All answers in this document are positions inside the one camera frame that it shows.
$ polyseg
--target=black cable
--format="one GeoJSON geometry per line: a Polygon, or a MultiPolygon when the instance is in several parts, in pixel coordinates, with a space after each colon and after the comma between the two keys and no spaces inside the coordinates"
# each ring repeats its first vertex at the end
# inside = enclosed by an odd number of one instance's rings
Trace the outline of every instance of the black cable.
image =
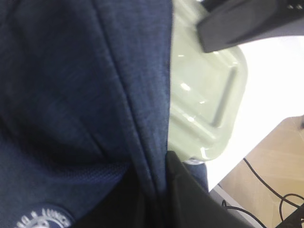
{"type": "Polygon", "coordinates": [[[222,206],[226,209],[232,209],[232,210],[239,210],[244,212],[245,214],[248,214],[249,216],[251,216],[255,221],[257,221],[263,228],[267,228],[256,216],[254,216],[253,214],[251,214],[249,211],[246,211],[242,208],[238,208],[238,207],[233,207],[233,206],[227,206],[227,203],[225,200],[222,201],[222,206]]]}
{"type": "Polygon", "coordinates": [[[252,166],[250,165],[250,163],[247,161],[246,158],[243,159],[245,161],[245,163],[247,164],[247,166],[249,167],[249,169],[253,172],[253,174],[259,179],[260,182],[262,182],[273,194],[275,194],[278,198],[280,198],[281,200],[285,201],[286,203],[289,203],[290,205],[296,207],[296,208],[300,208],[301,206],[296,205],[295,203],[285,199],[283,196],[281,196],[279,193],[277,193],[273,188],[271,188],[257,173],[256,171],[252,168],[252,166]]]}
{"type": "MultiPolygon", "coordinates": [[[[286,194],[286,195],[283,196],[283,198],[286,199],[286,197],[288,197],[288,196],[296,196],[296,197],[304,200],[304,197],[302,197],[302,196],[300,196],[298,194],[293,194],[293,193],[286,194]]],[[[279,213],[280,213],[280,217],[281,217],[281,221],[282,222],[284,221],[283,215],[282,215],[282,205],[283,205],[283,202],[284,202],[284,200],[281,199],[280,206],[279,206],[279,213]]]]}

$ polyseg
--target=white surface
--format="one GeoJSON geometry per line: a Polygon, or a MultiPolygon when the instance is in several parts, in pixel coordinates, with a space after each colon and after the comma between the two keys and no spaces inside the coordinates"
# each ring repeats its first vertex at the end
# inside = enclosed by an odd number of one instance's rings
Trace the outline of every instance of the white surface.
{"type": "Polygon", "coordinates": [[[239,46],[248,79],[229,143],[206,162],[214,188],[282,120],[304,114],[304,37],[268,38],[239,46]]]}

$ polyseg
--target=navy blue fabric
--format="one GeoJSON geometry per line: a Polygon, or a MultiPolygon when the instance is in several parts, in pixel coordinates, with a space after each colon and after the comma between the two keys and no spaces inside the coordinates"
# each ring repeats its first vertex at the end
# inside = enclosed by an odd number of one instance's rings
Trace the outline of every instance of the navy blue fabric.
{"type": "Polygon", "coordinates": [[[0,4],[1,227],[42,201],[77,219],[130,163],[162,205],[171,1],[0,4]]]}
{"type": "Polygon", "coordinates": [[[190,164],[187,164],[187,163],[183,163],[183,165],[191,173],[191,175],[197,181],[197,183],[206,192],[209,192],[209,189],[208,189],[208,177],[207,177],[207,167],[206,167],[205,163],[203,163],[203,164],[197,164],[197,165],[190,165],[190,164]]]}

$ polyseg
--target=wooden floor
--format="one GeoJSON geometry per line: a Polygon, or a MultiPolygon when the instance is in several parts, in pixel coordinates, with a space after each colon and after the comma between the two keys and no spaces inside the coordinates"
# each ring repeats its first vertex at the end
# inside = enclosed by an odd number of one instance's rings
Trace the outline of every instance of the wooden floor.
{"type": "MultiPolygon", "coordinates": [[[[247,156],[256,172],[281,195],[296,193],[304,197],[304,131],[300,130],[301,119],[292,117],[282,121],[247,156]]],[[[281,222],[278,210],[280,199],[253,175],[244,161],[220,185],[268,228],[274,228],[281,222]]],[[[296,197],[288,199],[297,204],[303,203],[296,197]]],[[[284,218],[294,210],[294,207],[284,203],[284,218]]]]}

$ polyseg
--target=light green plastic container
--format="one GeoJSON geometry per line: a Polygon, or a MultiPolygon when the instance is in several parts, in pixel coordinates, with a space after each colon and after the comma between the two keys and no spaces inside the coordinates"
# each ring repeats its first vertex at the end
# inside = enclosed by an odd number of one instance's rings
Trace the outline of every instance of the light green plastic container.
{"type": "Polygon", "coordinates": [[[238,47],[204,53],[196,24],[207,11],[194,0],[174,0],[173,4],[168,149],[182,161],[212,160],[231,137],[247,65],[238,47]]]}

